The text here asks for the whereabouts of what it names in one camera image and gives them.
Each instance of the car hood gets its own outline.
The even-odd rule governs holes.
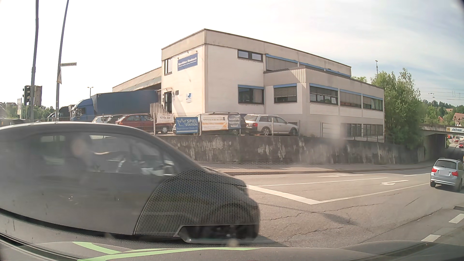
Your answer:
[[[31,250],[35,256],[53,260],[80,261],[152,261],[162,260],[237,260],[237,261],[354,261],[354,260],[421,260],[440,261],[464,256],[464,247],[421,242],[379,241],[353,245],[345,248],[275,248],[275,247],[189,247],[175,248],[168,243],[152,243],[153,248],[135,248],[133,242],[117,245],[97,242],[51,242],[27,246],[10,246],[0,250],[5,260],[28,260]]]

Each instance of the advertising banner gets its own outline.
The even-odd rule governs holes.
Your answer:
[[[198,133],[197,117],[177,117],[175,119],[176,133]]]
[[[446,127],[447,132],[464,133],[464,128]]]
[[[229,115],[228,117],[228,128],[231,129],[240,129],[242,127],[240,122],[241,116],[239,114]]]
[[[157,113],[156,123],[173,123],[174,115],[172,113]]]
[[[198,65],[198,53],[177,60],[177,71]]]
[[[223,131],[227,130],[227,115],[201,115],[202,131]]]

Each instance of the road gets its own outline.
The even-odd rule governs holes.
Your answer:
[[[250,196],[260,204],[260,234],[274,241],[274,246],[441,242],[453,233],[462,234],[464,190],[430,187],[430,168],[236,177],[249,185]],[[447,243],[464,245],[452,241]]]

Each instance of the dark gray car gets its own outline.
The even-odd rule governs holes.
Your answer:
[[[430,186],[436,184],[453,186],[461,191],[464,176],[464,166],[460,160],[440,158],[436,161],[430,173]]]

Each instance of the sky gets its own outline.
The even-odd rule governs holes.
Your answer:
[[[55,107],[66,0],[40,0],[35,84]],[[161,66],[161,48],[203,28],[292,47],[352,75],[412,74],[421,98],[464,104],[464,8],[458,0],[70,0],[60,106]],[[0,102],[31,84],[34,0],[0,0]]]

